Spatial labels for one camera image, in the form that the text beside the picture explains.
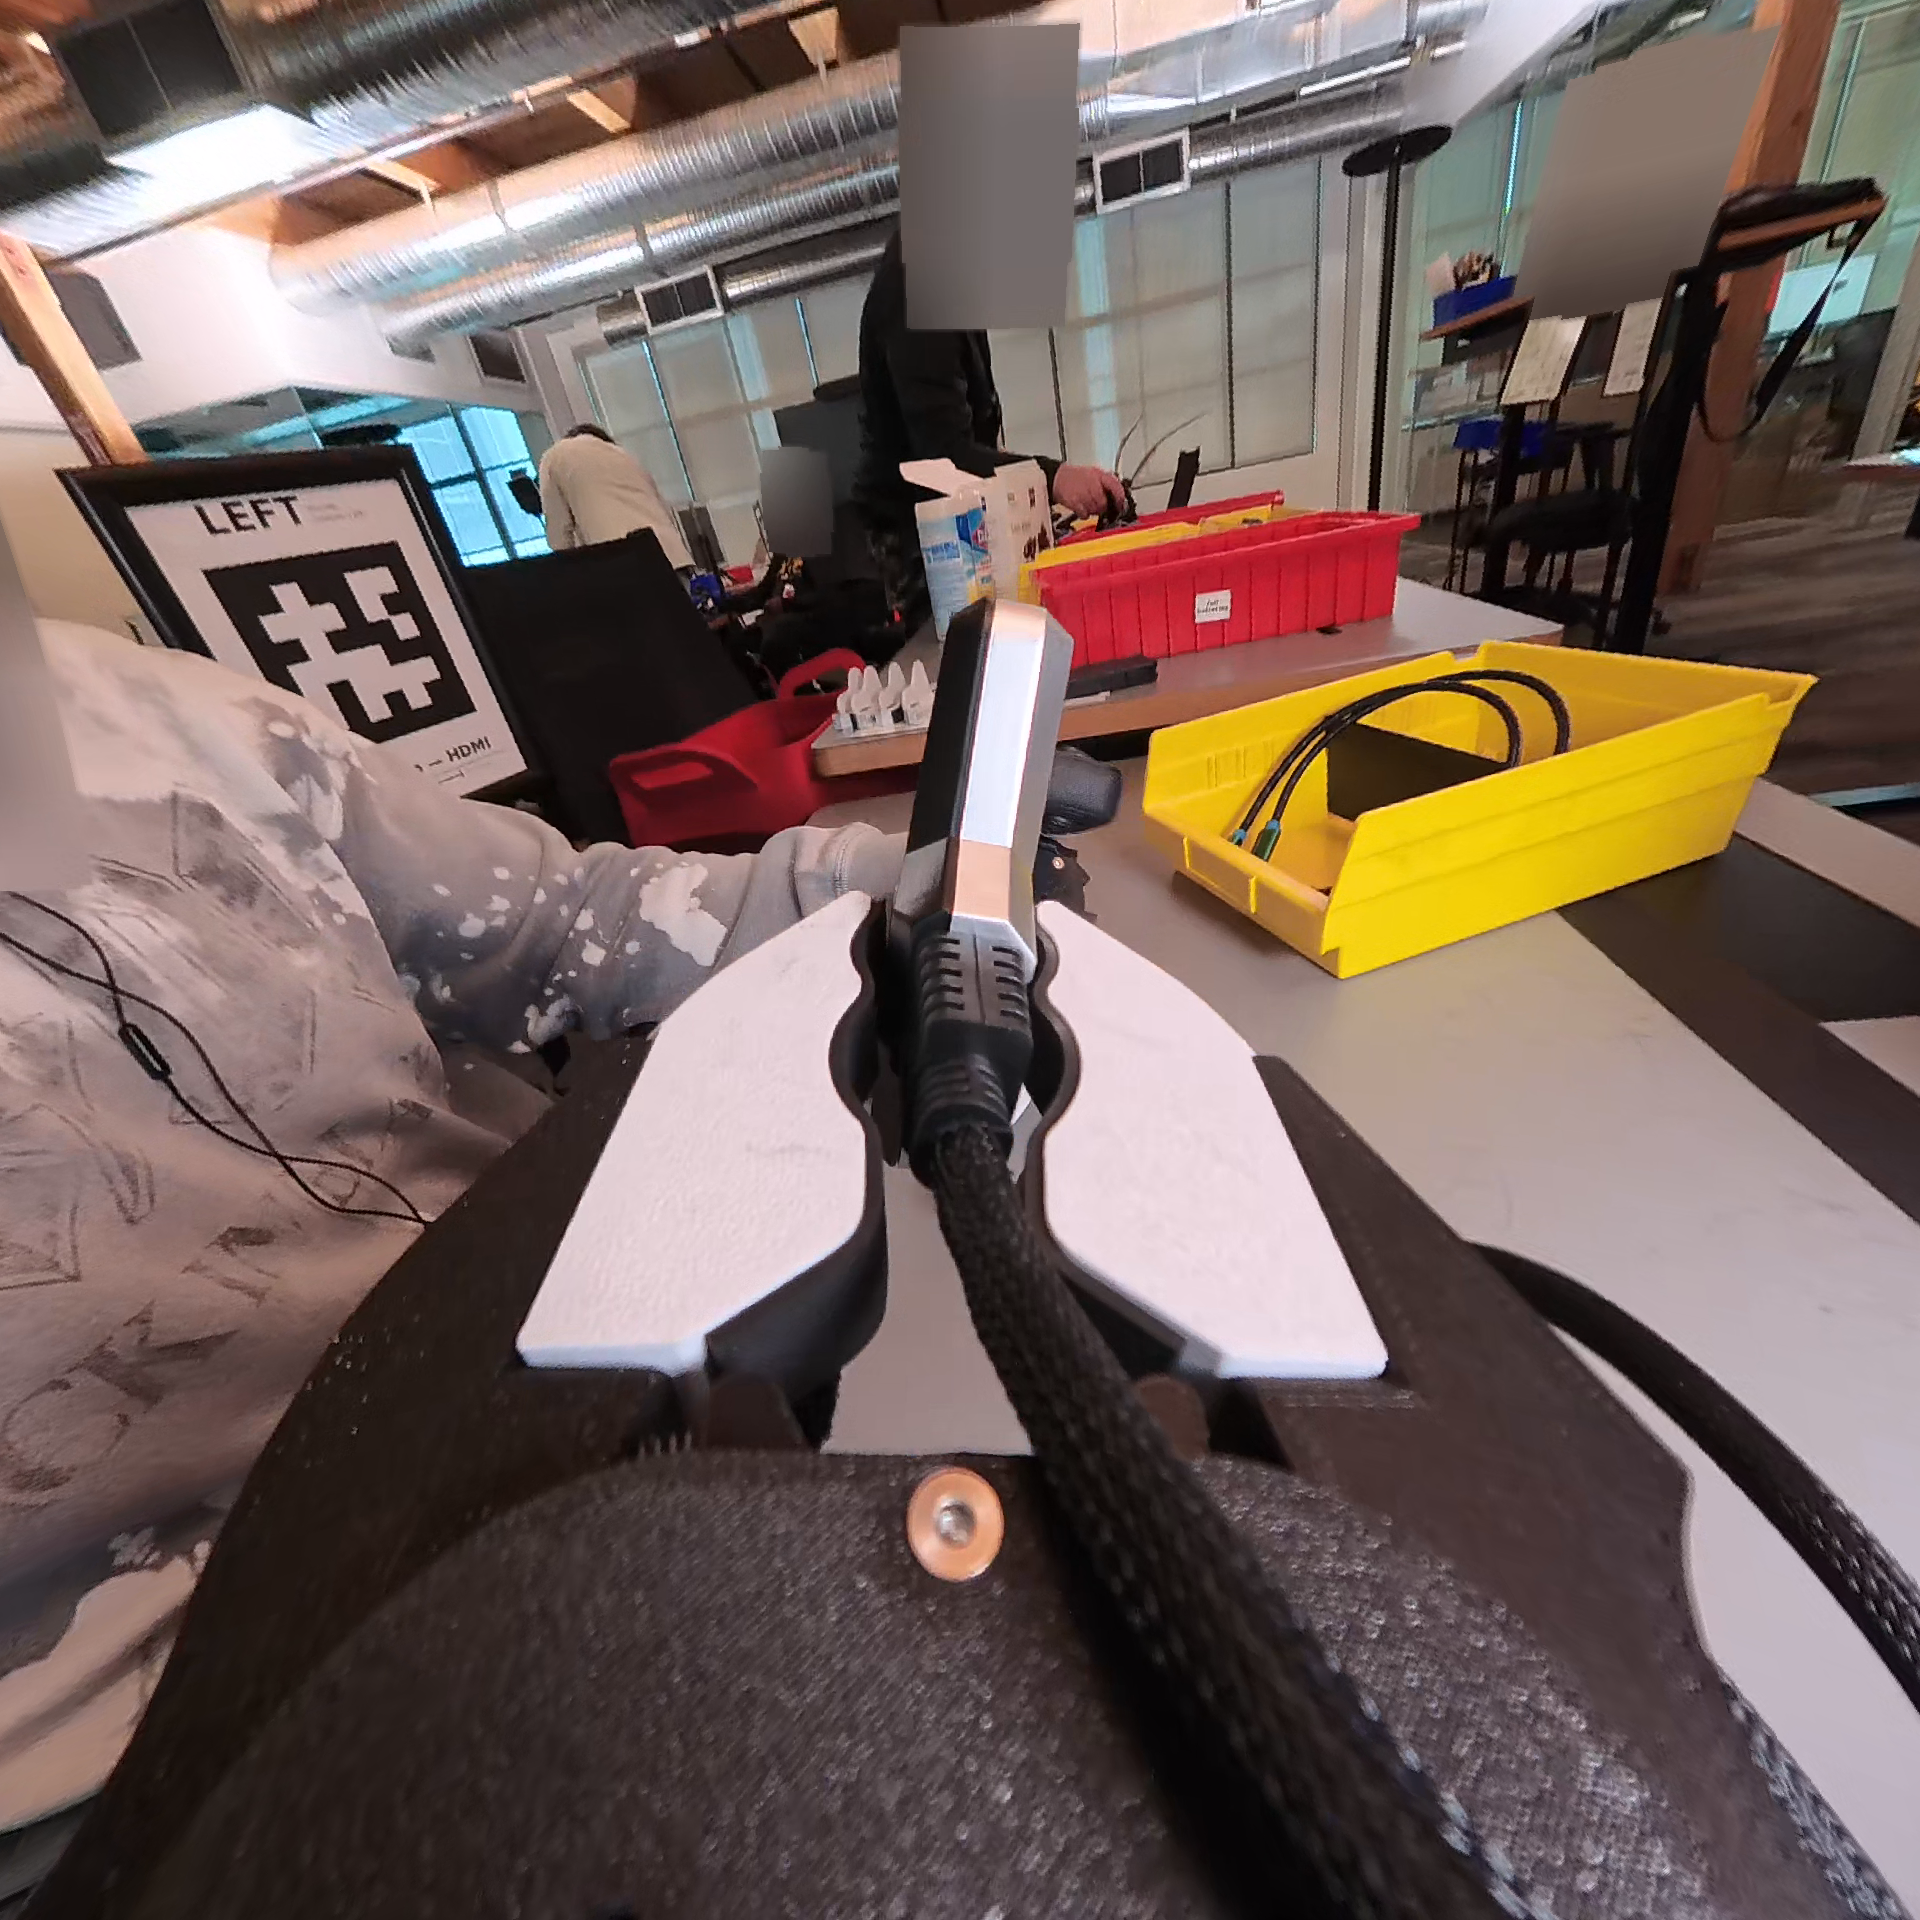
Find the silver hub with braided cable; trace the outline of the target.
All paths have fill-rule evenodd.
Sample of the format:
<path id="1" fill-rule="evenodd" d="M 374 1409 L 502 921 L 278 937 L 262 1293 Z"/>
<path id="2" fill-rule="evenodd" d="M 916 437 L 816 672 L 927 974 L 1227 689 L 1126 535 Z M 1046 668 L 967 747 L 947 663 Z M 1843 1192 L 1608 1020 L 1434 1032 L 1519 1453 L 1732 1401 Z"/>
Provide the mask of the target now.
<path id="1" fill-rule="evenodd" d="M 1234 1380 L 1094 1295 L 1041 1216 L 1066 1086 L 1036 853 L 1070 639 L 945 651 L 889 937 L 903 1147 L 1059 1518 L 1238 1854 L 1313 1916 L 1906 1916 L 1698 1640 L 1673 1453 L 1754 1503 L 1915 1699 L 1915 1582 L 1740 1399 L 1595 1289 L 1426 1211 L 1255 1056 L 1387 1351 Z"/>

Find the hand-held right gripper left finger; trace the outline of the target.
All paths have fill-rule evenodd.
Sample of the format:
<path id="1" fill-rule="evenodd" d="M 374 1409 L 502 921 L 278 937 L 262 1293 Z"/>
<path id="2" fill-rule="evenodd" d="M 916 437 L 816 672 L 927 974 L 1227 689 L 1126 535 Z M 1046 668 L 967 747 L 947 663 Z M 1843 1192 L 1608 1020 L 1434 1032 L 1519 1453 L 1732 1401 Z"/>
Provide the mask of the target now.
<path id="1" fill-rule="evenodd" d="M 849 893 L 656 1029 L 516 1331 L 546 1374 L 649 1374 L 694 1421 L 760 1380 L 828 1433 L 889 1284 L 874 937 Z"/>

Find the black plastic divider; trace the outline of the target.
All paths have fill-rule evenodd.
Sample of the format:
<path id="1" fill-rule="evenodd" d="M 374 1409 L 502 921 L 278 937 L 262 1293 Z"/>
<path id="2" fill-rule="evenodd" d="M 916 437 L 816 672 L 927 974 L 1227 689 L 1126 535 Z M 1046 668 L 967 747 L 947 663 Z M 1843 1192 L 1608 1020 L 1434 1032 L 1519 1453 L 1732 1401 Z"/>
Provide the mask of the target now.
<path id="1" fill-rule="evenodd" d="M 1423 735 L 1359 724 L 1329 744 L 1329 816 L 1362 813 L 1418 799 L 1507 771 L 1500 756 L 1464 752 Z"/>

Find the wooden post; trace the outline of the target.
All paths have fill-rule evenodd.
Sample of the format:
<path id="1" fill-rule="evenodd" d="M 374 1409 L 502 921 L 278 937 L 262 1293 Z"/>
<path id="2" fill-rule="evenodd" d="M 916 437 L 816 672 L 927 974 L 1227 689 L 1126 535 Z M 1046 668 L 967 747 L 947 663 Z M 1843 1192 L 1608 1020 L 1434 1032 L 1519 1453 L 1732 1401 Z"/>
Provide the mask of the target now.
<path id="1" fill-rule="evenodd" d="M 1760 1 L 1754 32 L 1776 29 L 1743 145 L 1729 174 L 1729 192 L 1754 184 L 1791 184 L 1801 175 L 1817 97 L 1826 77 L 1839 1 Z M 1716 431 L 1732 431 L 1745 419 L 1747 395 L 1760 369 L 1760 342 L 1778 288 L 1780 265 L 1724 277 L 1716 296 L 1726 304 L 1700 398 Z M 1660 592 L 1691 592 L 1713 550 L 1736 446 L 1715 440 L 1690 419 L 1687 449 L 1675 476 L 1672 523 Z"/>

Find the framed black white marker sign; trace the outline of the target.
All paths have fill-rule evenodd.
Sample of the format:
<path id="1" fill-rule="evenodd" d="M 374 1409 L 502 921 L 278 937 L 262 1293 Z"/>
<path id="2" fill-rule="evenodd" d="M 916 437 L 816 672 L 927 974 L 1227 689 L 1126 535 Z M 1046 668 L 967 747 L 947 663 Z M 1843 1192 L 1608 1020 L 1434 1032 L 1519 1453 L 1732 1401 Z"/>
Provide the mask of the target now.
<path id="1" fill-rule="evenodd" d="M 410 447 L 60 471 L 159 645 L 295 693 L 471 799 L 545 771 Z"/>

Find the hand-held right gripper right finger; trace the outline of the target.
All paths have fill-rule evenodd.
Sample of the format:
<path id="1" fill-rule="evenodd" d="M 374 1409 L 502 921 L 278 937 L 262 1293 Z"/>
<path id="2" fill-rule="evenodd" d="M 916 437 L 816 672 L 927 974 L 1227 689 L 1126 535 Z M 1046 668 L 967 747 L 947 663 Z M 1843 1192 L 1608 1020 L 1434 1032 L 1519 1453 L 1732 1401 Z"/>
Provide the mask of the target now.
<path id="1" fill-rule="evenodd" d="M 1043 902 L 1066 1080 L 1041 1216 L 1094 1295 L 1194 1377 L 1372 1383 L 1387 1351 L 1248 1039 L 1177 976 Z"/>

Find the wooden beam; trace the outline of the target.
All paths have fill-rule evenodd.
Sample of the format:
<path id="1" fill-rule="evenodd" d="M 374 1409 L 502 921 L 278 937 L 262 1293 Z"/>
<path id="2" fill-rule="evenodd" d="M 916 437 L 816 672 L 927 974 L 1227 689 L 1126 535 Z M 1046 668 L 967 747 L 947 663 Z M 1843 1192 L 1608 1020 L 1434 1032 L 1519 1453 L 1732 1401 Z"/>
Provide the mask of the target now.
<path id="1" fill-rule="evenodd" d="M 9 231 L 2 232 L 2 329 L 90 467 L 148 461 L 38 254 Z"/>

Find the red tote bag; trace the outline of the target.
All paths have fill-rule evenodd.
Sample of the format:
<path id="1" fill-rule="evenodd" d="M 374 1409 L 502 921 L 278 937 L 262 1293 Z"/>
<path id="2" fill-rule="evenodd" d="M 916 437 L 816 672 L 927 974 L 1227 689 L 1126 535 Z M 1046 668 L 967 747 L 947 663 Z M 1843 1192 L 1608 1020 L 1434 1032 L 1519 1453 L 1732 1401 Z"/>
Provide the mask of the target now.
<path id="1" fill-rule="evenodd" d="M 811 742 L 830 726 L 836 694 L 809 685 L 859 665 L 857 653 L 835 646 L 784 672 L 768 701 L 744 705 L 683 740 L 614 756 L 609 782 L 628 843 L 756 851 L 828 804 L 910 788 L 916 777 L 910 764 L 865 775 L 823 775 L 816 764 Z"/>

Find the black office chair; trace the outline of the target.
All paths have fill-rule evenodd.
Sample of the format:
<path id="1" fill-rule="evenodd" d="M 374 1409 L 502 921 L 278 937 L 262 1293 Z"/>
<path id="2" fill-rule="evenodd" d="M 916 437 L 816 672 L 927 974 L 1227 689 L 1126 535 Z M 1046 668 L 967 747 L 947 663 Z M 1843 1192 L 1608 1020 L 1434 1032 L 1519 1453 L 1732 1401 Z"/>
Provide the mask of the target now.
<path id="1" fill-rule="evenodd" d="M 627 843 L 611 760 L 756 703 L 654 533 L 463 569 L 475 645 L 569 839 Z"/>

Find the black floor lamp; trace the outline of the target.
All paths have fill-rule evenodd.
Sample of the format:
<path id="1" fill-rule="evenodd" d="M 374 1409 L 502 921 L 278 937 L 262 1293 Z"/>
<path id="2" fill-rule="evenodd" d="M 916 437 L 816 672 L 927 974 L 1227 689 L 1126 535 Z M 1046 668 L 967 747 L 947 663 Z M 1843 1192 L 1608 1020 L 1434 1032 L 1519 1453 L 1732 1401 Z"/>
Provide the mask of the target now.
<path id="1" fill-rule="evenodd" d="M 1451 139 L 1450 125 L 1407 128 L 1395 134 L 1380 134 L 1356 148 L 1343 160 L 1344 177 L 1353 182 L 1379 180 L 1384 188 L 1380 203 L 1380 249 L 1377 275 L 1377 345 L 1372 389 L 1368 392 L 1368 467 L 1366 467 L 1366 510 L 1380 512 L 1384 480 L 1385 480 L 1385 404 L 1387 383 L 1395 369 L 1395 324 L 1402 275 L 1402 199 L 1403 177 L 1420 161 L 1440 152 Z"/>

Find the red plastic bin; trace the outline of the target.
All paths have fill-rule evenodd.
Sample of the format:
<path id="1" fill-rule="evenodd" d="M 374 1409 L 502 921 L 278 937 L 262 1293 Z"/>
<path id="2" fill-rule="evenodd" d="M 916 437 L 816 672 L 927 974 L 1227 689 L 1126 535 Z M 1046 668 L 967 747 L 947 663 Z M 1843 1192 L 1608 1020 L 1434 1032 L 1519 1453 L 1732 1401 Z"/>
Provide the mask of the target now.
<path id="1" fill-rule="evenodd" d="M 1415 513 L 1311 512 L 1050 566 L 1041 601 L 1073 663 L 1166 661 L 1387 617 Z"/>

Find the white wipes canister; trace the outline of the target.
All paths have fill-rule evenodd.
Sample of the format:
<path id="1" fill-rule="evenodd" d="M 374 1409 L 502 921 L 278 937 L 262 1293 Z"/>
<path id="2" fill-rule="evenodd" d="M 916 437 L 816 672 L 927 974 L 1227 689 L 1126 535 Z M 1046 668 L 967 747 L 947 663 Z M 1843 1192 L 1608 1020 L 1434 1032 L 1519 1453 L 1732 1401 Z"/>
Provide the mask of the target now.
<path id="1" fill-rule="evenodd" d="M 993 516 L 984 486 L 916 503 L 915 523 L 928 590 L 934 630 L 947 639 L 953 619 L 993 599 Z"/>

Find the row of white printed parts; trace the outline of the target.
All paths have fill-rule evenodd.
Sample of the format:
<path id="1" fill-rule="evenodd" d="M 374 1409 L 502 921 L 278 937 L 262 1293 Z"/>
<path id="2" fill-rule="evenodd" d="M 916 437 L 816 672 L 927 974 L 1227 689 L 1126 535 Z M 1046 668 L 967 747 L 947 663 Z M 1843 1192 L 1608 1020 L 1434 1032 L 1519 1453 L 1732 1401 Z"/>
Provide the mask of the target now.
<path id="1" fill-rule="evenodd" d="M 937 684 L 923 661 L 902 668 L 862 665 L 836 694 L 832 719 L 823 734 L 830 742 L 862 735 L 894 735 L 928 732 Z"/>

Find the wooden top table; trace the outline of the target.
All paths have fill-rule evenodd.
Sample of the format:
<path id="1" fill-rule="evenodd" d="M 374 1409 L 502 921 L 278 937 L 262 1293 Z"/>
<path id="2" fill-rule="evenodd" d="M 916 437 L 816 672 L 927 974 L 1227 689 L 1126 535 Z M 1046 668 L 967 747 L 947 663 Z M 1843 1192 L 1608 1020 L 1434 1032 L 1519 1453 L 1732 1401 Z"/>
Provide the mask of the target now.
<path id="1" fill-rule="evenodd" d="M 1159 661 L 1154 680 L 1063 708 L 1060 740 L 1150 734 L 1403 661 L 1466 656 L 1487 643 L 1558 645 L 1564 625 L 1402 577 L 1392 615 Z"/>

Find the black tall stand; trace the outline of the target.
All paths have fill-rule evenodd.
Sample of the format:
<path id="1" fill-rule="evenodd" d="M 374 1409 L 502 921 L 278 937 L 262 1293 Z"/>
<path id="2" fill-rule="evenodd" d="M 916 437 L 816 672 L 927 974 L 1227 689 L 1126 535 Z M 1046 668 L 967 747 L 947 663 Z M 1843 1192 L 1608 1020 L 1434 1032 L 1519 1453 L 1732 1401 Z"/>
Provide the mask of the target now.
<path id="1" fill-rule="evenodd" d="M 1787 375 L 1809 347 L 1831 289 L 1823 289 L 1791 329 L 1785 345 L 1760 375 L 1745 411 L 1730 428 L 1715 428 L 1708 406 L 1713 349 L 1721 329 L 1721 278 L 1754 272 L 1817 235 L 1846 231 L 1840 265 L 1847 268 L 1886 196 L 1873 177 L 1835 182 L 1752 184 L 1726 199 L 1713 217 L 1708 243 L 1694 265 L 1675 277 L 1675 329 L 1665 383 L 1648 403 L 1640 439 L 1640 505 L 1617 615 L 1606 643 L 1611 653 L 1641 653 L 1657 608 L 1660 574 L 1673 499 L 1690 443 L 1690 430 L 1716 446 L 1752 431 L 1778 398 Z"/>

